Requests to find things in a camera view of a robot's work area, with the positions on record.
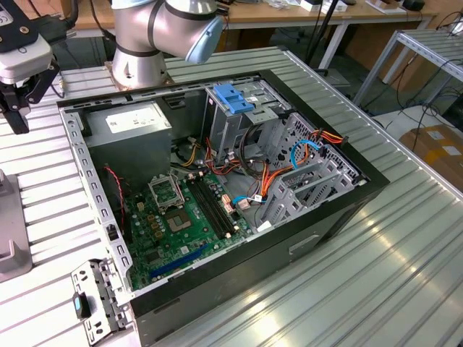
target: ram slot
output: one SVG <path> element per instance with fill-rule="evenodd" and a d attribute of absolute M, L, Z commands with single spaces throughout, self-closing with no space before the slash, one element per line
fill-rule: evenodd
<path fill-rule="evenodd" d="M 225 211 L 203 181 L 189 181 L 187 186 L 219 239 L 233 234 L 234 228 Z"/>

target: blue plastic latch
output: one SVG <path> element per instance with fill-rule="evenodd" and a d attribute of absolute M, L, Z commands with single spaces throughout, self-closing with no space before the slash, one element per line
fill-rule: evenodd
<path fill-rule="evenodd" d="M 227 83 L 225 85 L 216 85 L 214 90 L 218 98 L 230 108 L 232 114 L 243 113 L 253 110 L 254 105 L 248 103 L 241 93 L 234 89 L 233 85 Z"/>
<path fill-rule="evenodd" d="M 80 298 L 74 298 L 74 306 L 76 311 L 80 310 Z"/>

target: workbench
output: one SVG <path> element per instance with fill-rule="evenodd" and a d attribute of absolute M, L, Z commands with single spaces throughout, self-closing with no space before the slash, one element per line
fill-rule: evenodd
<path fill-rule="evenodd" d="M 176 82 L 272 69 L 391 183 L 343 231 L 157 346 L 451 346 L 463 336 L 462 194 L 288 51 L 169 59 Z M 64 72 L 70 98 L 116 90 L 104 67 Z M 0 283 L 0 346 L 86 346 L 69 273 L 105 257 L 51 91 L 0 167 L 17 174 L 34 268 Z M 114 346 L 136 346 L 128 330 Z"/>
<path fill-rule="evenodd" d="M 356 105 L 360 105 L 384 63 L 399 43 L 405 47 L 384 78 L 384 83 L 389 83 L 409 50 L 414 51 L 416 55 L 422 56 L 435 64 L 439 70 L 449 74 L 443 83 L 428 97 L 426 103 L 432 103 L 452 77 L 463 82 L 463 38 L 460 35 L 452 35 L 445 29 L 399 30 L 392 35 L 363 82 L 362 87 L 357 92 L 354 98 Z"/>
<path fill-rule="evenodd" d="M 105 29 L 114 32 L 114 16 L 107 0 L 93 0 L 98 20 Z M 228 29 L 255 29 L 262 27 L 307 27 L 317 22 L 318 12 L 309 12 L 299 6 L 288 9 L 274 9 L 266 3 L 262 4 L 232 4 L 229 10 Z M 78 38 L 101 36 L 90 11 L 90 2 L 79 3 L 79 20 L 75 26 Z M 320 69 L 327 69 L 341 40 L 353 24 L 387 23 L 387 22 L 419 22 L 418 29 L 424 29 L 436 15 L 426 9 L 421 12 L 407 11 L 405 14 L 384 14 L 365 3 L 357 0 L 357 4 L 347 7 L 345 12 L 334 12 L 329 22 L 336 29 L 331 37 L 328 48 L 320 63 Z M 325 15 L 320 15 L 319 25 Z"/>

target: cardboard box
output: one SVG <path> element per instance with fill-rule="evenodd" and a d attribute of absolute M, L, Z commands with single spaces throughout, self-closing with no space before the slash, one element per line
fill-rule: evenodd
<path fill-rule="evenodd" d="M 400 138 L 410 150 L 416 129 Z M 463 139 L 445 125 L 421 128 L 415 154 L 463 192 Z"/>
<path fill-rule="evenodd" d="M 371 0 L 371 3 L 380 9 L 396 9 L 399 7 L 396 0 Z"/>
<path fill-rule="evenodd" d="M 37 17 L 27 0 L 14 0 L 14 2 L 30 19 Z M 68 15 L 71 13 L 71 0 L 33 0 L 33 3 L 42 16 L 45 14 L 62 13 Z"/>

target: slotted aluminum surface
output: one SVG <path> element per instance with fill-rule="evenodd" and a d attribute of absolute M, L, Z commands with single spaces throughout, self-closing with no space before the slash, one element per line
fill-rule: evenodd
<path fill-rule="evenodd" d="M 397 40 L 463 82 L 463 37 L 447 30 L 404 30 Z"/>
<path fill-rule="evenodd" d="M 463 336 L 461 195 L 399 149 L 289 52 L 168 61 L 177 82 L 272 69 L 391 184 L 339 236 L 168 336 L 159 346 L 452 346 Z M 115 91 L 104 68 L 65 74 L 70 96 Z M 0 167 L 19 174 L 33 270 L 0 283 L 0 346 L 85 346 L 70 271 L 104 256 L 48 93 L 28 135 L 0 120 Z M 133 345 L 135 333 L 127 334 Z"/>

